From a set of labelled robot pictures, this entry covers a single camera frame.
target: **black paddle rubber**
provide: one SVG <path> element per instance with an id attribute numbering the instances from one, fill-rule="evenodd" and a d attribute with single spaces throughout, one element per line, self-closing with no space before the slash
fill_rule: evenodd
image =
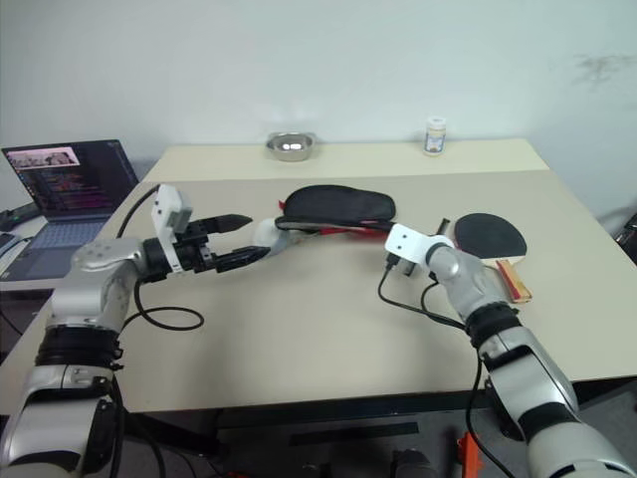
<path id="1" fill-rule="evenodd" d="M 524 256 L 527 241 L 511 222 L 500 216 L 478 212 L 456 221 L 458 247 L 481 259 Z"/>

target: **silver robot arm segment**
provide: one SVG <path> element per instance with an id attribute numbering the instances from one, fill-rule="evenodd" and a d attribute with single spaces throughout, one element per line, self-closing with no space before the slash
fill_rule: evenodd
<path id="1" fill-rule="evenodd" d="M 239 229 L 251 219 L 229 214 L 188 223 L 189 203 L 171 189 L 159 188 L 153 209 L 158 232 L 170 228 L 170 234 L 159 234 L 161 241 L 96 241 L 74 255 L 71 272 L 52 296 L 35 366 L 2 434 L 3 477 L 83 476 L 108 463 L 119 412 L 110 398 L 122 355 L 117 339 L 137 281 L 160 281 L 175 271 L 225 272 L 270 252 L 244 247 L 211 253 L 208 234 Z"/>
<path id="2" fill-rule="evenodd" d="M 637 476 L 605 437 L 580 421 L 570 381 L 520 323 L 480 259 L 444 236 L 404 226 L 394 226 L 385 248 L 428 269 L 444 286 L 489 371 L 487 387 L 528 444 L 531 477 Z"/>

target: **black cable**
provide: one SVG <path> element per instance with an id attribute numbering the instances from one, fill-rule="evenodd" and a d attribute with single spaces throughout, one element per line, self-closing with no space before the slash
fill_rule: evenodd
<path id="1" fill-rule="evenodd" d="M 141 297 L 139 296 L 139 288 L 141 287 L 141 284 L 142 282 L 138 280 L 137 282 L 135 282 L 135 285 L 132 289 L 132 298 L 135 302 L 135 306 L 137 307 L 137 313 L 130 316 L 128 319 L 124 321 L 122 329 L 126 327 L 128 324 L 130 324 L 130 322 L 132 322 L 137 317 L 143 317 L 147 322 L 153 324 L 156 327 L 159 327 L 160 329 L 164 329 L 166 331 L 187 332 L 187 331 L 194 331 L 195 329 L 199 329 L 201 326 L 203 326 L 203 323 L 204 323 L 203 316 L 199 314 L 197 311 L 194 311 L 192 309 L 188 309 L 185 307 L 176 307 L 176 306 L 154 307 L 152 309 L 146 310 L 143 307 L 143 304 L 141 303 Z M 199 319 L 199 322 L 192 326 L 181 326 L 181 327 L 169 326 L 169 325 L 156 321 L 153 317 L 151 317 L 148 314 L 149 312 L 159 312 L 159 311 L 185 312 L 187 314 L 192 314 L 193 316 L 195 316 L 197 319 Z"/>
<path id="2" fill-rule="evenodd" d="M 214 472 L 215 472 L 215 474 L 216 474 L 219 478 L 223 478 L 223 476 L 224 476 L 224 475 L 223 475 L 223 473 L 221 473 L 221 472 L 219 471 L 219 469 L 218 469 L 215 465 L 213 465 L 213 464 L 212 464 L 212 461 L 210 461 L 210 459 L 209 459 L 209 458 L 206 458 L 206 463 L 208 463 L 208 466 L 209 466 L 210 468 L 212 468 L 212 471 L 214 471 Z"/>
<path id="3" fill-rule="evenodd" d="M 480 354 L 476 352 L 476 357 L 478 359 L 478 369 L 476 370 L 476 379 L 474 380 L 474 386 L 471 389 L 471 394 L 469 395 L 469 402 L 467 403 L 467 409 L 465 410 L 465 421 L 467 422 L 467 430 L 471 434 L 471 437 L 474 439 L 478 448 L 482 450 L 482 452 L 489 458 L 494 465 L 496 465 L 500 470 L 507 475 L 509 478 L 516 478 L 516 476 L 507 468 L 498 458 L 496 458 L 491 451 L 483 444 L 482 441 L 478 438 L 476 431 L 474 430 L 473 423 L 471 422 L 471 411 L 474 407 L 474 402 L 476 401 L 476 397 L 478 396 L 478 386 L 480 385 L 480 379 L 482 378 L 482 360 L 480 359 Z"/>
<path id="4" fill-rule="evenodd" d="M 2 256 L 0 256 L 0 258 L 4 257 L 4 255 L 5 255 L 7 252 L 9 252 L 11 249 L 13 249 L 14 247 L 16 247 L 16 246 L 17 246 L 18 244 L 20 244 L 21 242 L 28 242 L 28 241 L 30 241 L 31 239 L 33 239 L 33 236 L 30 236 L 30 237 L 23 237 L 23 238 L 22 238 L 22 239 L 20 239 L 18 242 L 16 242 L 15 244 L 13 244 L 13 245 L 12 245 L 9 249 L 7 249 L 6 251 L 4 251 L 4 252 L 2 253 Z M 7 325 L 8 325 L 11 329 L 13 329 L 13 332 L 15 332 L 18 336 L 22 337 L 22 335 L 23 335 L 24 333 L 23 333 L 20 329 L 18 329 L 18 328 L 16 327 L 16 325 L 15 325 L 13 322 L 11 322 L 7 316 L 5 316 L 5 315 L 4 315 L 4 311 L 2 310 L 1 305 L 2 305 L 2 298 L 0 297 L 0 317 L 2 317 L 2 319 L 4 320 L 4 322 L 6 322 L 6 323 L 7 323 Z"/>
<path id="5" fill-rule="evenodd" d="M 121 225 L 119 226 L 119 230 L 117 231 L 115 238 L 119 238 L 123 235 L 123 231 L 126 229 L 126 226 L 128 225 L 128 222 L 130 221 L 130 218 L 135 213 L 135 211 L 139 208 L 141 203 L 145 201 L 146 199 L 148 199 L 151 195 L 153 195 L 158 190 L 159 190 L 159 184 L 148 189 L 139 199 L 135 201 L 135 203 L 132 205 L 132 207 L 130 207 L 128 212 L 126 212 L 126 215 L 124 216 L 123 221 L 121 221 Z"/>
<path id="6" fill-rule="evenodd" d="M 170 451 L 172 451 L 175 455 L 181 457 L 181 459 L 186 463 L 186 465 L 188 466 L 188 469 L 190 470 L 190 474 L 192 475 L 192 478 L 197 478 L 197 473 L 195 472 L 194 467 L 192 466 L 192 463 L 190 463 L 190 460 L 186 457 L 186 455 L 184 455 L 183 453 L 174 450 L 172 448 L 170 448 Z"/>
<path id="7" fill-rule="evenodd" d="M 166 478 L 166 463 L 163 461 L 163 455 L 161 454 L 161 449 L 159 445 L 155 441 L 155 439 L 148 433 L 148 431 L 139 423 L 135 415 L 125 411 L 126 417 L 130 424 L 137 429 L 137 432 L 141 435 L 141 437 L 148 443 L 150 449 L 152 450 L 152 454 L 155 455 L 155 460 L 157 461 L 157 467 L 159 468 L 159 478 Z"/>
<path id="8" fill-rule="evenodd" d="M 13 332 L 15 332 L 17 335 L 22 337 L 23 333 L 20 331 L 20 329 L 16 327 L 16 325 L 13 322 L 9 320 L 7 316 L 4 315 L 4 312 L 2 312 L 2 309 L 0 309 L 0 316 L 2 316 L 2 319 L 4 320 L 4 322 L 6 322 L 11 329 L 13 329 Z"/>
<path id="9" fill-rule="evenodd" d="M 13 329 L 13 332 L 15 332 L 18 336 L 22 337 L 24 333 L 20 329 L 18 329 L 16 325 L 13 322 L 11 322 L 7 316 L 4 315 L 4 311 L 2 310 L 1 305 L 2 305 L 2 294 L 0 293 L 0 317 L 2 317 L 4 322 L 6 322 L 11 329 Z"/>
<path id="10" fill-rule="evenodd" d="M 109 478 L 116 478 L 119 473 L 119 465 L 121 464 L 121 450 L 123 448 L 123 433 L 125 423 L 125 409 L 123 407 L 123 399 L 121 398 L 121 390 L 117 383 L 115 375 L 112 376 L 110 396 L 115 404 L 117 416 L 115 418 L 115 442 L 112 449 L 112 461 L 110 462 Z"/>
<path id="11" fill-rule="evenodd" d="M 421 314 L 423 316 L 427 316 L 429 319 L 431 319 L 434 322 L 437 322 L 438 324 L 442 324 L 443 326 L 449 326 L 449 327 L 453 327 L 456 329 L 460 329 L 461 331 L 465 330 L 465 326 L 463 326 L 461 323 L 454 321 L 453 319 L 450 319 L 448 317 L 445 316 L 441 316 L 440 314 L 435 314 L 433 312 L 429 312 L 426 309 L 425 310 L 421 310 L 418 309 L 416 307 L 411 307 L 408 306 L 406 304 L 401 304 L 400 302 L 396 302 L 396 301 L 392 301 L 391 299 L 387 299 L 385 296 L 382 295 L 382 286 L 385 283 L 385 280 L 387 279 L 387 275 L 389 274 L 389 271 L 391 270 L 391 267 L 387 267 L 385 269 L 385 272 L 382 275 L 382 278 L 380 279 L 380 282 L 378 283 L 378 297 L 380 298 L 381 301 L 383 301 L 386 304 L 389 304 L 390 306 L 394 306 L 394 307 L 399 307 L 400 309 L 405 309 L 406 311 L 411 311 L 411 312 L 415 312 L 416 314 Z"/>
<path id="12" fill-rule="evenodd" d="M 18 244 L 22 243 L 22 242 L 29 242 L 31 239 L 33 239 L 34 236 L 30 236 L 30 237 L 23 237 L 22 239 L 20 239 L 19 241 L 15 242 L 14 244 L 11 244 L 11 246 L 9 247 L 9 249 L 7 249 L 6 251 L 4 251 L 2 253 L 2 255 L 0 256 L 0 258 L 3 258 L 5 256 L 6 253 L 8 253 L 11 249 L 13 249 L 14 247 L 16 247 Z"/>

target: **wooden paddle handle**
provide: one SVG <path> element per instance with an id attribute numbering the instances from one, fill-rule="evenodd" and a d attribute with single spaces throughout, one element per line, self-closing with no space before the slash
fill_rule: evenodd
<path id="1" fill-rule="evenodd" d="M 511 294 L 511 298 L 514 303 L 523 304 L 524 302 L 530 301 L 532 297 L 531 292 L 527 289 L 525 283 L 522 282 L 522 279 L 514 269 L 514 266 L 512 266 L 507 259 L 503 261 L 496 261 L 496 264 L 498 265 L 498 270 L 505 280 L 505 284 L 507 284 L 509 294 Z"/>

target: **laptop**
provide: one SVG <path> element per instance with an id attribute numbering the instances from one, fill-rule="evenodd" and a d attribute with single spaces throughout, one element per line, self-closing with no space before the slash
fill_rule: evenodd
<path id="1" fill-rule="evenodd" d="M 71 256 L 93 241 L 137 185 L 116 139 L 5 147 L 2 152 L 48 223 L 0 282 L 64 277 Z"/>

